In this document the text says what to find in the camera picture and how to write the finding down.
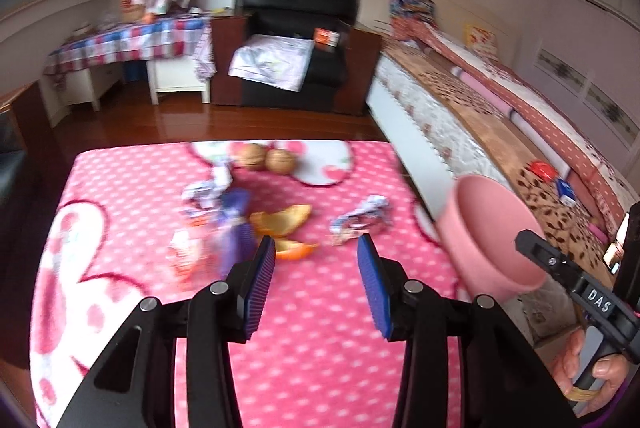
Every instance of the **headboard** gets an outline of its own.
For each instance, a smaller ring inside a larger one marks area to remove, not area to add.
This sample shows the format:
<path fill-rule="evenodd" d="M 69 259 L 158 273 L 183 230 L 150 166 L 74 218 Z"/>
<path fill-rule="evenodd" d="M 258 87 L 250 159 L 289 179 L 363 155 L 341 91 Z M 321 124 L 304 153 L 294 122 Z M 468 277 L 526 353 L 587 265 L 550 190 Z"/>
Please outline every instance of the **headboard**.
<path fill-rule="evenodd" d="M 444 33 L 464 43 L 467 24 L 492 31 L 498 39 L 501 62 L 511 66 L 520 38 L 511 26 L 471 0 L 432 1 L 436 4 L 436 21 Z M 389 0 L 360 0 L 358 21 L 373 30 L 390 33 Z"/>

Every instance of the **pillow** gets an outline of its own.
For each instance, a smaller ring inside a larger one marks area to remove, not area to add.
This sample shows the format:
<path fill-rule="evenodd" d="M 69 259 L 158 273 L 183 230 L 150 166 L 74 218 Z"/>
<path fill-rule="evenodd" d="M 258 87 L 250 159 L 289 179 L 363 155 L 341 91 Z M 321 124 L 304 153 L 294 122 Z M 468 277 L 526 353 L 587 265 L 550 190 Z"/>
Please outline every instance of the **pillow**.
<path fill-rule="evenodd" d="M 412 18 L 436 27 L 436 5 L 430 0 L 389 0 L 391 17 Z"/>
<path fill-rule="evenodd" d="M 467 26 L 466 47 L 480 56 L 499 61 L 498 40 L 491 31 L 476 26 Z"/>

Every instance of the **wall molding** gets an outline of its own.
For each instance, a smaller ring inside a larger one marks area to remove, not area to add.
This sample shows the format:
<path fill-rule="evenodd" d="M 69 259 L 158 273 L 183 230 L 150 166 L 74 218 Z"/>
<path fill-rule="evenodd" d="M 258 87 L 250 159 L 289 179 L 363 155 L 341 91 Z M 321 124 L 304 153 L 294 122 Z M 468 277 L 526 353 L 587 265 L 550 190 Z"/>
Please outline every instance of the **wall molding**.
<path fill-rule="evenodd" d="M 33 0 L 0 15 L 0 43 L 53 14 L 95 0 Z"/>

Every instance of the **pink cup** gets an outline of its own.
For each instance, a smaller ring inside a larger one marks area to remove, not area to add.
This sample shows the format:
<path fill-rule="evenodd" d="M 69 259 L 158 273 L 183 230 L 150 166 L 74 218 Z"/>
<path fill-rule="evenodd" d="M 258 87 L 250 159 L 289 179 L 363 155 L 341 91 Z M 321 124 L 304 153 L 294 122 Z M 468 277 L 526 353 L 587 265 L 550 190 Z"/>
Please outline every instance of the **pink cup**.
<path fill-rule="evenodd" d="M 520 198 L 483 175 L 460 177 L 436 222 L 443 246 L 469 294 L 505 301 L 540 287 L 546 273 L 516 251 L 521 230 L 544 237 Z"/>

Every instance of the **table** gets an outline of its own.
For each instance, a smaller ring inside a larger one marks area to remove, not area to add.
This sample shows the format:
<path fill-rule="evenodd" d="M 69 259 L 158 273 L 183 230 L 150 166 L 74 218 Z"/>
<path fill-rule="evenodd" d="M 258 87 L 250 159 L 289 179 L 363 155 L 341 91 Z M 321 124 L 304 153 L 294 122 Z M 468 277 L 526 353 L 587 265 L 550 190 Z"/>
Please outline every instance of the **table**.
<path fill-rule="evenodd" d="M 122 77 L 119 66 L 104 66 L 147 60 L 154 104 L 158 104 L 158 93 L 174 91 L 201 92 L 202 102 L 209 103 L 209 83 L 196 76 L 191 55 L 210 19 L 210 14 L 178 14 L 158 18 L 153 24 L 121 24 L 51 52 L 44 74 L 53 78 L 66 104 L 91 102 L 94 111 L 99 111 L 100 96 Z"/>
<path fill-rule="evenodd" d="M 229 151 L 238 142 L 223 144 Z M 34 292 L 31 378 L 38 422 L 53 428 L 82 376 L 143 296 L 163 303 L 196 290 L 177 286 L 166 261 L 180 225 L 180 193 L 207 179 L 220 144 L 176 143 L 94 150 L 76 159 L 53 221 Z M 458 277 L 448 256 L 418 228 L 415 197 L 391 145 L 284 141 L 326 180 L 234 170 L 252 192 L 250 211 L 313 206 L 290 238 L 322 243 L 307 259 L 276 264 L 260 329 L 232 345 L 234 381 L 247 427 L 353 427 L 391 424 L 404 344 L 388 344 L 373 326 L 354 241 L 328 243 L 328 225 L 371 193 L 389 198 L 392 227 L 373 235 L 384 257 L 410 278 L 454 297 Z M 175 369 L 176 426 L 188 425 L 185 343 Z M 449 426 L 460 425 L 458 348 L 449 345 Z"/>

